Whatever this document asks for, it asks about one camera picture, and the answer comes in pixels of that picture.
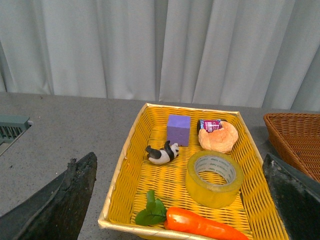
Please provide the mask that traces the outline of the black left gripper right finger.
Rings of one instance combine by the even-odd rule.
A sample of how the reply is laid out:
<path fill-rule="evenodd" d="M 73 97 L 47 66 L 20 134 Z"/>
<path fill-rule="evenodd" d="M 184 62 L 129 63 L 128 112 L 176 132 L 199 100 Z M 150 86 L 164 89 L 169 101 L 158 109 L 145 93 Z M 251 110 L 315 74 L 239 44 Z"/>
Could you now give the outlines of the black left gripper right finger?
<path fill-rule="evenodd" d="M 320 238 L 320 183 L 268 153 L 263 173 L 291 240 Z"/>

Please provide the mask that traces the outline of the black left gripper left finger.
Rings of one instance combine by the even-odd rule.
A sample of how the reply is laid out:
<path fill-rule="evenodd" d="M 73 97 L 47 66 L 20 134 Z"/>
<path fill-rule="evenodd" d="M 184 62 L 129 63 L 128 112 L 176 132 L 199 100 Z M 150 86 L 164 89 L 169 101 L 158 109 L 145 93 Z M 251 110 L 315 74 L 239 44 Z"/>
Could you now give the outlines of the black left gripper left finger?
<path fill-rule="evenodd" d="M 91 201 L 97 156 L 71 159 L 67 170 L 0 218 L 2 240 L 76 240 Z"/>

